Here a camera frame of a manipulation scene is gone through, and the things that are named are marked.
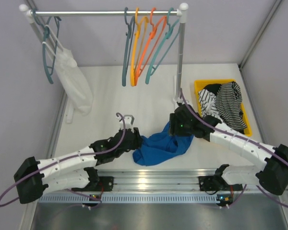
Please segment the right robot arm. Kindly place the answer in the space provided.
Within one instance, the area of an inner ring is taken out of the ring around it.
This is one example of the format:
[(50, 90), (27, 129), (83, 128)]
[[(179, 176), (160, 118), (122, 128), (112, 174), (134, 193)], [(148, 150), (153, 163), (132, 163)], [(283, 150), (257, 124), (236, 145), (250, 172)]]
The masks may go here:
[(261, 186), (273, 195), (282, 195), (288, 186), (288, 147), (278, 147), (252, 140), (211, 115), (200, 117), (188, 104), (179, 105), (169, 115), (169, 134), (205, 139), (238, 154), (251, 165), (223, 164), (211, 181), (220, 190), (231, 185)]

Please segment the dark blue-grey hanger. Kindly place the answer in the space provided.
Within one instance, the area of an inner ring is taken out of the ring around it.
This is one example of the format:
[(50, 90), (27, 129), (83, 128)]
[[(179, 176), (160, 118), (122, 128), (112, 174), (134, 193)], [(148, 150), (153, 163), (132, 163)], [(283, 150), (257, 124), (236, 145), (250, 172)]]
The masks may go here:
[(127, 81), (127, 71), (130, 61), (130, 55), (131, 55), (131, 46), (132, 46), (132, 35), (135, 29), (135, 17), (132, 16), (130, 22), (127, 21), (127, 11), (128, 7), (125, 7), (124, 9), (124, 20), (125, 24), (127, 25), (128, 31), (126, 32), (126, 43), (125, 43), (125, 50), (124, 50), (124, 59), (123, 59), (123, 68), (122, 68), (122, 78), (121, 83), (122, 86), (126, 86)]

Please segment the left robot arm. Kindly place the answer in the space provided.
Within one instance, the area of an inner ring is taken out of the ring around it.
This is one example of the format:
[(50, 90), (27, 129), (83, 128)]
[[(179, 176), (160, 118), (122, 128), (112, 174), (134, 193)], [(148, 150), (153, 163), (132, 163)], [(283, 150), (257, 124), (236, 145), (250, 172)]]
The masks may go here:
[(45, 160), (27, 158), (14, 175), (19, 201), (28, 204), (45, 194), (65, 189), (75, 192), (97, 190), (101, 182), (95, 167), (139, 149), (142, 142), (135, 127), (119, 130), (113, 137), (97, 140), (61, 157)]

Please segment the blue tank top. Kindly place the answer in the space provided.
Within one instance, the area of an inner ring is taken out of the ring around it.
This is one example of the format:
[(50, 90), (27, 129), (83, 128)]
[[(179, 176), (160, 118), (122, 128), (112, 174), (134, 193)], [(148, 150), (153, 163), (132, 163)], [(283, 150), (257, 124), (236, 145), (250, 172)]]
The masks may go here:
[(132, 159), (136, 164), (155, 166), (187, 152), (193, 136), (171, 136), (169, 127), (170, 124), (167, 123), (161, 132), (149, 137), (141, 136), (141, 147), (132, 153)]

